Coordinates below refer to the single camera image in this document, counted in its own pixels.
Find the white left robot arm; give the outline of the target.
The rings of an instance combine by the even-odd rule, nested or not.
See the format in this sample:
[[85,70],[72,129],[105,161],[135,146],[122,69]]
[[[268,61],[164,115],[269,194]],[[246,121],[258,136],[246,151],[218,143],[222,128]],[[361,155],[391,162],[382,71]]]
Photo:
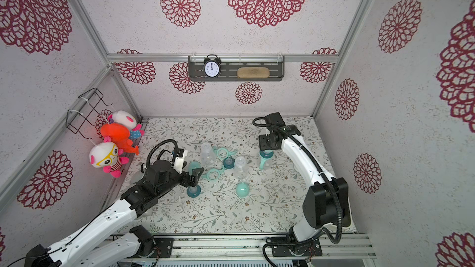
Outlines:
[[133,256],[153,257],[161,252],[155,238],[143,226],[136,226],[116,241],[104,244],[118,229],[154,207],[176,186],[196,187],[204,168],[183,171],[187,152],[178,148],[175,161],[157,159],[147,164],[144,175],[111,206],[87,225],[49,247],[38,244],[25,256],[26,267],[107,267]]

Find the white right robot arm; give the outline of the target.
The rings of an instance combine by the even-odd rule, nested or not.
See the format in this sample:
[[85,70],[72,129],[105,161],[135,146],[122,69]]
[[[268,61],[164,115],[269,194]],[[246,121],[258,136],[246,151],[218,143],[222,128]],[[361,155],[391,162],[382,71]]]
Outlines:
[[343,229],[351,226],[346,180],[336,178],[320,164],[299,129],[285,124],[279,112],[257,117],[252,124],[269,131],[267,135],[259,136],[260,151],[284,152],[307,187],[302,205],[304,217],[289,229],[292,243],[316,240],[322,235],[333,244],[340,243]]

